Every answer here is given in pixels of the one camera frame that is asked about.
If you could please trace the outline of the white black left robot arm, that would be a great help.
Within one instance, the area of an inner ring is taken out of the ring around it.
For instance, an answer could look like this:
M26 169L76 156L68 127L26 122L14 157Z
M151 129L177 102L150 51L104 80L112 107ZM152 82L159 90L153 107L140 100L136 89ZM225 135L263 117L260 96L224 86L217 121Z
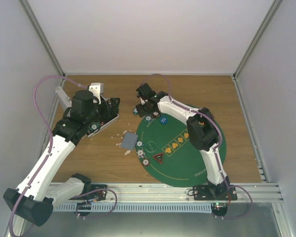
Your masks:
M3 199L13 215L40 227L50 218L54 208L70 199L80 199L84 204L105 199L106 186L92 192L90 178L82 174L72 175L53 189L49 185L82 138L96 135L118 119L119 105L120 98L104 98L91 90L75 93L34 168L16 189L5 191Z

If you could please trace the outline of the blue small blind button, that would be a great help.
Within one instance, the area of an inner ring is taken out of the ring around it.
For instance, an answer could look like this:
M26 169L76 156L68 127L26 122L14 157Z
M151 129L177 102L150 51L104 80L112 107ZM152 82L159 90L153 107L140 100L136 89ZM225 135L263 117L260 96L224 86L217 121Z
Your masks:
M159 118L159 122L162 124L162 125L166 125L168 123L168 118L167 116L160 116Z

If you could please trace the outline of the blue 50 chips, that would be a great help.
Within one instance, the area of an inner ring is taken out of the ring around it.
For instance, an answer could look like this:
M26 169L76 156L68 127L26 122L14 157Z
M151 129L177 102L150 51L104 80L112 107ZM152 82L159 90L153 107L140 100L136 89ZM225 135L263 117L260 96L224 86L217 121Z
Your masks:
M152 122L152 120L153 120L152 116L146 116L145 117L145 122L147 122L147 123Z
M142 149L144 147L144 143L142 141L137 141L136 147Z

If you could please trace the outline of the red 100 chip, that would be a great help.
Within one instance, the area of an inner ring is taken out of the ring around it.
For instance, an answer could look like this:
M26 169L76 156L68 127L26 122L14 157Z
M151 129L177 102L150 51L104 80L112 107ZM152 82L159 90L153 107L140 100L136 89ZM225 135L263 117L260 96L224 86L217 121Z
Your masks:
M152 116L153 116L153 118L156 119L156 118L160 117L160 113L159 112L153 112Z
M142 160L142 165L143 165L143 167L147 167L147 166L150 165L150 161L145 158L145 159Z

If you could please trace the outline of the clear round dealer button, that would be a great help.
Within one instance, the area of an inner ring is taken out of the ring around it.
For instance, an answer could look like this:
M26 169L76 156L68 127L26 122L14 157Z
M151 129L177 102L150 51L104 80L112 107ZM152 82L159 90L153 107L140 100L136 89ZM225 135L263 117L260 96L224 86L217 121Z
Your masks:
M157 149L157 145L155 142L153 141L149 141L147 143L145 143L145 150L148 152L148 153L154 153Z

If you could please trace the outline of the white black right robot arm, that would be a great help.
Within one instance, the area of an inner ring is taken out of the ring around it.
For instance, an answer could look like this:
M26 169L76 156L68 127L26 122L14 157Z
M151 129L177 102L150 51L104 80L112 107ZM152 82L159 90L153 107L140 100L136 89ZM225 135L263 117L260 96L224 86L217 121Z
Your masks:
M175 100L170 93L156 93L147 83L141 84L136 93L141 100L136 105L140 117L158 112L168 114L187 126L190 143L201 153L204 160L209 196L215 200L225 196L230 182L219 154L223 137L210 110L185 105Z

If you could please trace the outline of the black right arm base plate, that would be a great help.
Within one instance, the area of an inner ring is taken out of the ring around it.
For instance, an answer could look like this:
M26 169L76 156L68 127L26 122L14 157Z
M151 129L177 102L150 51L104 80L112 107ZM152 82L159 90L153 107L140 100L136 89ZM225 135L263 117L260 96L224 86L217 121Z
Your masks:
M218 190L217 188L210 188L208 185L197 185L193 186L188 191L194 198L194 200L203 201L228 201L238 200L237 192L234 188Z

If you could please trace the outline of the black red triangular all-in button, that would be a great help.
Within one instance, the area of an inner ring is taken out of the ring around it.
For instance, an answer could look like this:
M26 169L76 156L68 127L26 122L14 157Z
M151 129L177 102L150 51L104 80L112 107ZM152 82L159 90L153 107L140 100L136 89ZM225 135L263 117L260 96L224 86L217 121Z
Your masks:
M159 164L163 163L164 153L158 153L152 156Z

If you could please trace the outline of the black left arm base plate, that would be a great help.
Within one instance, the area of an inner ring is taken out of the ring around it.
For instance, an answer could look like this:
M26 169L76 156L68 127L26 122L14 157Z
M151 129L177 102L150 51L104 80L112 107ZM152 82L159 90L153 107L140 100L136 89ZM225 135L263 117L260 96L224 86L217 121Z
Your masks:
M90 187L84 188L82 194L91 192L97 189L106 189L108 186L106 184L91 184ZM100 190L93 192L91 194L85 195L83 197L72 197L70 200L104 200L106 198L106 191Z

